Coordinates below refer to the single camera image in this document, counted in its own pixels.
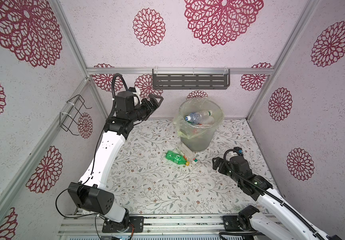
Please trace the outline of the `clear bottle red cap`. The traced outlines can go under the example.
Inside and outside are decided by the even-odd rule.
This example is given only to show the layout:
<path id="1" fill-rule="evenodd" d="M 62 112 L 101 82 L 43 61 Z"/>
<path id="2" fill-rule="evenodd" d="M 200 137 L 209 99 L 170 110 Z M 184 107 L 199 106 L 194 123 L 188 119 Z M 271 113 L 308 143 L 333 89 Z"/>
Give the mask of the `clear bottle red cap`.
<path id="1" fill-rule="evenodd" d="M 200 127 L 209 127 L 212 126 L 215 123 L 215 119 L 212 116 L 209 116 L 206 120 L 202 121 L 201 123 L 198 123 Z"/>

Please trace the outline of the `crushed Pocari bottle blue label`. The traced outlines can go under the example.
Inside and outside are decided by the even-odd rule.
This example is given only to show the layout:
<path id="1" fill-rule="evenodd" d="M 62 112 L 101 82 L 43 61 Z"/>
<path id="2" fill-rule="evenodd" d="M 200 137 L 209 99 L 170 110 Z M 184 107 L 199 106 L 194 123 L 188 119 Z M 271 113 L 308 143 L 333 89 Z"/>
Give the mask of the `crushed Pocari bottle blue label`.
<path id="1" fill-rule="evenodd" d="M 201 114 L 191 113 L 188 116 L 185 116 L 185 121 L 193 124 L 199 124 L 202 121 Z"/>

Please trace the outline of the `clear bottle white yellow label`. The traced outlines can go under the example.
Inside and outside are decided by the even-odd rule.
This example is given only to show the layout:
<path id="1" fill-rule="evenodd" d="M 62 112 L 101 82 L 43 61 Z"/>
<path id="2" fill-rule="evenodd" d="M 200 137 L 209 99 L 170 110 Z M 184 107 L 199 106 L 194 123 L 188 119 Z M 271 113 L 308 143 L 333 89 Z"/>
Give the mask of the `clear bottle white yellow label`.
<path id="1" fill-rule="evenodd" d="M 211 110 L 204 110 L 204 111 L 199 111 L 197 113 L 194 114 L 195 119 L 197 121 L 204 121 L 207 120 L 209 117 L 211 117 L 213 115 L 213 111 Z"/>

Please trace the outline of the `green bottle yellow cap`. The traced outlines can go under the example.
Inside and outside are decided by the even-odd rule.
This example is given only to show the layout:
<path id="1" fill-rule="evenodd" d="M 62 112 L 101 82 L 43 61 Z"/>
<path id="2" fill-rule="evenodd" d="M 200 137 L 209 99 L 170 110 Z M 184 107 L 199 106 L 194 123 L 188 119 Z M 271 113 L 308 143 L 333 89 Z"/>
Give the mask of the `green bottle yellow cap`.
<path id="1" fill-rule="evenodd" d="M 177 165 L 185 165 L 185 166 L 190 165 L 190 163 L 187 160 L 185 160 L 183 156 L 173 151 L 167 151 L 167 153 L 165 154 L 165 158 Z"/>

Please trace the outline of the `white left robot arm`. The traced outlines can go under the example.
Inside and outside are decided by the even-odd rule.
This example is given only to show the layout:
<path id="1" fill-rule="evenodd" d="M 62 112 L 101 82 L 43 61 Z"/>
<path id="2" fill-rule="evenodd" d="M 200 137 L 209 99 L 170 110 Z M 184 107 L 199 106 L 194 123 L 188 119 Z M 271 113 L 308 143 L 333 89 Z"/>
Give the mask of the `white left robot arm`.
<path id="1" fill-rule="evenodd" d="M 113 97 L 111 112 L 98 138 L 93 159 L 77 183 L 66 189 L 73 203 L 104 220 L 112 231 L 135 230 L 129 211 L 115 202 L 114 194 L 106 187 L 106 180 L 115 158 L 134 125 L 146 121 L 161 105 L 163 97 L 149 94 L 140 99 L 134 89 L 119 92 Z"/>

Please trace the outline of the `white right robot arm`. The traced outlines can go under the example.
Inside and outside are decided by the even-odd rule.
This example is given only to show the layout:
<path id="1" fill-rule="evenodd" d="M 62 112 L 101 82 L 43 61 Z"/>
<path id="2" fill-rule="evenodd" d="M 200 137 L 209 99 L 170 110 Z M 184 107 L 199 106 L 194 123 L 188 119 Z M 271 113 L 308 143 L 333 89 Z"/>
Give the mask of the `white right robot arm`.
<path id="1" fill-rule="evenodd" d="M 338 240 L 337 235 L 328 235 L 295 210 L 281 197 L 271 183 L 264 177 L 253 174 L 247 160 L 241 155 L 225 158 L 213 158 L 213 169 L 230 177 L 243 193 L 264 206 L 280 223 L 266 217 L 258 208 L 247 206 L 237 215 L 223 217 L 224 235 L 266 236 L 271 240 Z"/>

